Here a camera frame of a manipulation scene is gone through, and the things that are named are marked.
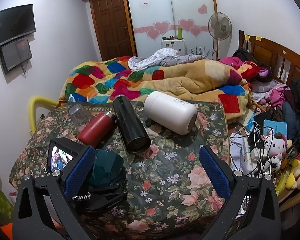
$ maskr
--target red thermos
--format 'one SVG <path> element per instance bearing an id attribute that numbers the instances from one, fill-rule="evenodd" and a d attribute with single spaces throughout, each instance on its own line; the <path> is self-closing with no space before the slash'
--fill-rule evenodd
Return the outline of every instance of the red thermos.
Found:
<path id="1" fill-rule="evenodd" d="M 115 115 L 110 111 L 98 114 L 78 135 L 78 139 L 93 148 L 112 131 L 115 126 Z"/>

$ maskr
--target clear plastic cup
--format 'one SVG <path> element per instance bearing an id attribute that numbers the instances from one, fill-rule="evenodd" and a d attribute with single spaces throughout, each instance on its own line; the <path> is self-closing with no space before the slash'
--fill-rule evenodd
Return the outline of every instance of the clear plastic cup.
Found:
<path id="1" fill-rule="evenodd" d="M 92 120 L 91 115 L 80 104 L 72 106 L 68 113 L 71 121 L 79 132 L 81 132 Z"/>

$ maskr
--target wooden door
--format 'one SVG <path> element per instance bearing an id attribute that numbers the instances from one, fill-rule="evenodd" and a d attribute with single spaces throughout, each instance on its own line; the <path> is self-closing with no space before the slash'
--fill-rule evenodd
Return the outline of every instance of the wooden door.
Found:
<path id="1" fill-rule="evenodd" d="M 90 0 L 102 60 L 133 56 L 123 0 Z"/>

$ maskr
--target white bottle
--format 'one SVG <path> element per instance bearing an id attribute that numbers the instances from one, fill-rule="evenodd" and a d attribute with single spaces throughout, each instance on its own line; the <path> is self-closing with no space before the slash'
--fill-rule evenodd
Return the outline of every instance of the white bottle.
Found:
<path id="1" fill-rule="evenodd" d="M 150 119 L 181 135 L 190 132 L 197 119 L 194 105 L 158 91 L 148 95 L 143 112 Z"/>

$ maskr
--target black tumbler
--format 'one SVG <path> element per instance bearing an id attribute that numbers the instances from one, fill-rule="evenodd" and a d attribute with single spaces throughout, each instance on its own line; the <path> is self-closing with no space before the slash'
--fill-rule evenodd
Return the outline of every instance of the black tumbler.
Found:
<path id="1" fill-rule="evenodd" d="M 118 128 L 128 153 L 140 153 L 148 149 L 151 140 L 135 113 L 130 100 L 123 95 L 113 101 L 114 112 L 117 115 Z"/>

